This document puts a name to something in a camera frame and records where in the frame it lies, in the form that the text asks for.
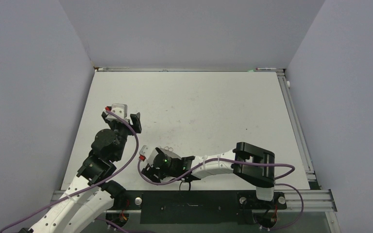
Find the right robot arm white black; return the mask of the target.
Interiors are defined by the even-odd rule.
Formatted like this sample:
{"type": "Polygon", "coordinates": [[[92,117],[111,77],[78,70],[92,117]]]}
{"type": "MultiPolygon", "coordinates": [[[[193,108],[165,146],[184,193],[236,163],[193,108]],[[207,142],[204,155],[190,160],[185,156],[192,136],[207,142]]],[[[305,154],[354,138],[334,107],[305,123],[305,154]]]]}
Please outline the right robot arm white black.
{"type": "Polygon", "coordinates": [[[144,145],[139,158],[146,164],[139,166],[138,172],[151,184],[191,183],[209,176],[234,174],[256,187],[258,206],[267,208],[274,202],[275,154],[249,143],[238,142],[234,149],[220,154],[188,157],[144,145]]]}

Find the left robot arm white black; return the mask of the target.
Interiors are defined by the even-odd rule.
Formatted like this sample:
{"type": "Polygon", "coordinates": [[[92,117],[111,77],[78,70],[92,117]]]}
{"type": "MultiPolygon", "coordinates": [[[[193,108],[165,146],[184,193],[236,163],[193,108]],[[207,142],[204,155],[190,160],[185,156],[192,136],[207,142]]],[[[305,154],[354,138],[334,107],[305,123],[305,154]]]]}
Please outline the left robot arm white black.
{"type": "Polygon", "coordinates": [[[21,233],[78,233],[101,212],[125,204],[125,188],[112,180],[123,168],[114,163],[122,159],[127,138],[142,132],[140,113],[127,115],[123,108],[107,106],[102,118],[108,128],[96,133],[70,185],[38,222],[21,233]]]}

